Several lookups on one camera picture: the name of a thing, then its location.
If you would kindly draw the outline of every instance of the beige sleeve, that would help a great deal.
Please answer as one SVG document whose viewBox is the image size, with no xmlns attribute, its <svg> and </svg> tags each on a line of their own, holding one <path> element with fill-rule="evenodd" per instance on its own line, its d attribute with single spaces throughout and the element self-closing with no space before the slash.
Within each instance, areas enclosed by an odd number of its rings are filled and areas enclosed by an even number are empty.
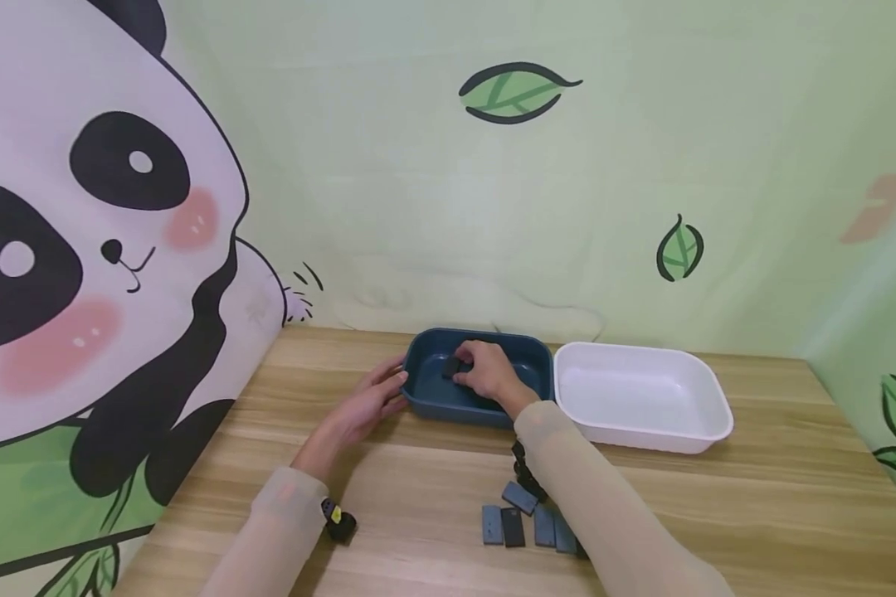
<svg viewBox="0 0 896 597">
<path fill-rule="evenodd" d="M 326 523 L 322 501 L 328 494 L 323 483 L 305 473 L 289 467 L 276 469 L 199 594 L 288 595 Z"/>
<path fill-rule="evenodd" d="M 723 577 L 682 547 L 554 402 L 515 422 L 528 467 L 561 509 L 611 597 L 732 597 Z"/>
</svg>

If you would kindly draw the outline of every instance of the blue plastic container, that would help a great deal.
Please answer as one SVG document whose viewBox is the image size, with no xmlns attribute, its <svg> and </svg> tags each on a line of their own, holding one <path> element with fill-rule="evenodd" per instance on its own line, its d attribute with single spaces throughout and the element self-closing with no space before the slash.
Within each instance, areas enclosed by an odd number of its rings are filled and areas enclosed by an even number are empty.
<svg viewBox="0 0 896 597">
<path fill-rule="evenodd" d="M 502 407 L 465 386 L 441 376 L 446 360 L 465 340 L 484 340 L 500 345 L 518 377 L 535 390 L 541 400 L 554 400 L 554 362 L 547 346 L 531 337 L 511 333 L 474 332 L 469 329 L 431 328 L 416 335 L 408 347 L 405 371 L 408 382 L 402 394 L 411 408 L 425 419 L 511 428 Z M 461 363 L 461 371 L 470 369 Z"/>
</svg>

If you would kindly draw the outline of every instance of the wooden table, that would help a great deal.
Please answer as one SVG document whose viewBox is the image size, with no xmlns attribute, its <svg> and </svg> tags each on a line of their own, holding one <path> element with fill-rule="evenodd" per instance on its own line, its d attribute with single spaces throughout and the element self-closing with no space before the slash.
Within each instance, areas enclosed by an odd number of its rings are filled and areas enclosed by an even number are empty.
<svg viewBox="0 0 896 597">
<path fill-rule="evenodd" d="M 117 597 L 195 595 L 274 466 L 291 460 L 363 372 L 410 340 L 286 329 Z M 896 597 L 896 489 L 808 366 L 700 357 L 733 408 L 729 440 L 699 456 L 601 451 L 738 596 Z M 358 534 L 349 547 L 323 539 L 292 596 L 604 595 L 589 563 L 533 547 L 530 524 L 530 547 L 481 545 L 480 505 L 499 503 L 512 477 L 512 440 L 411 413 L 386 423 L 331 483 L 345 492 Z"/>
</svg>

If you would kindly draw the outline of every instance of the right hand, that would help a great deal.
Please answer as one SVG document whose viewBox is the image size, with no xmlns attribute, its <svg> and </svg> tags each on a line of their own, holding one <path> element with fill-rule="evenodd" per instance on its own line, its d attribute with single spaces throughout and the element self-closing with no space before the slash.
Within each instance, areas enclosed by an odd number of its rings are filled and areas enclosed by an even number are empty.
<svg viewBox="0 0 896 597">
<path fill-rule="evenodd" d="M 454 383 L 467 386 L 475 394 L 498 402 L 511 420 L 518 419 L 522 410 L 540 400 L 534 390 L 526 386 L 502 347 L 480 340 L 465 340 L 458 350 L 458 357 L 472 365 L 471 371 L 455 373 Z"/>
</svg>

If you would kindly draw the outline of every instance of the panda face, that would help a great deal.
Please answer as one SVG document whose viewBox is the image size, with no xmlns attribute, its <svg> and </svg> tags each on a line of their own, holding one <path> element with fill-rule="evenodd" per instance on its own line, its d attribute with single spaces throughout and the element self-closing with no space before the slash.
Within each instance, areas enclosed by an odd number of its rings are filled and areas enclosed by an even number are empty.
<svg viewBox="0 0 896 597">
<path fill-rule="evenodd" d="M 245 209 L 166 65 L 87 0 L 0 0 L 0 442 L 178 340 Z"/>
</svg>

